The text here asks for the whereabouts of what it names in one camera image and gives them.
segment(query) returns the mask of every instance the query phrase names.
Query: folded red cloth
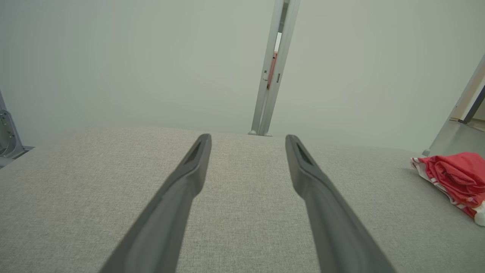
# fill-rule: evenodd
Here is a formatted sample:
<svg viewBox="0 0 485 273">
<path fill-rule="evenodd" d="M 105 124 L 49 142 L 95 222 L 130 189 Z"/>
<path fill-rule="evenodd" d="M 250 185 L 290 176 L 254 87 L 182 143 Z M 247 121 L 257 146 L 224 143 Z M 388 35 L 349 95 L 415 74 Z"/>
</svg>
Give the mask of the folded red cloth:
<svg viewBox="0 0 485 273">
<path fill-rule="evenodd" d="M 435 178 L 460 204 L 476 208 L 485 200 L 485 160 L 478 154 L 435 155 L 419 161 L 426 164 L 428 177 Z"/>
</svg>

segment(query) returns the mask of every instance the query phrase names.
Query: metal bracket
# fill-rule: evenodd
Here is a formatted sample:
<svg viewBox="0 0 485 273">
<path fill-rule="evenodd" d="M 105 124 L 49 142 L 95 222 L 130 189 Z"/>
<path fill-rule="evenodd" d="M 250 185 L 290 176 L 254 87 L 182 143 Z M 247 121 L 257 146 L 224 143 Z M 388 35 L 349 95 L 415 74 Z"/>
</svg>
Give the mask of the metal bracket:
<svg viewBox="0 0 485 273">
<path fill-rule="evenodd" d="M 0 156 L 5 158 L 14 158 L 24 152 L 17 130 L 10 113 L 3 109 L 0 110 Z"/>
</svg>

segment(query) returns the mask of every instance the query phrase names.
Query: gray floor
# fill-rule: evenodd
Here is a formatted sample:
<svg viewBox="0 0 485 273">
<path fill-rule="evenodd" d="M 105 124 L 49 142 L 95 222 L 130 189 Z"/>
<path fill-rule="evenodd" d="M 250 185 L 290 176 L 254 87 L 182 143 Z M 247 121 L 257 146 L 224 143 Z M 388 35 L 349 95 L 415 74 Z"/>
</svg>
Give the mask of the gray floor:
<svg viewBox="0 0 485 273">
<path fill-rule="evenodd" d="M 430 156 L 474 152 L 485 158 L 485 132 L 450 120 L 430 150 Z"/>
</svg>

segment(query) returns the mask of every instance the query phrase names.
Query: white partition panel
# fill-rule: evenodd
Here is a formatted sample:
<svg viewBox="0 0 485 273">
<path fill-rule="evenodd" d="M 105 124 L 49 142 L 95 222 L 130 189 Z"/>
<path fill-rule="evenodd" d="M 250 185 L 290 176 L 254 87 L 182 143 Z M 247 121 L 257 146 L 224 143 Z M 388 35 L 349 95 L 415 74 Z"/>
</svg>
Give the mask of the white partition panel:
<svg viewBox="0 0 485 273">
<path fill-rule="evenodd" d="M 273 0 L 0 3 L 0 90 L 23 144 L 85 126 L 246 134 Z"/>
<path fill-rule="evenodd" d="M 269 128 L 422 152 L 485 52 L 485 1 L 305 0 Z"/>
</svg>

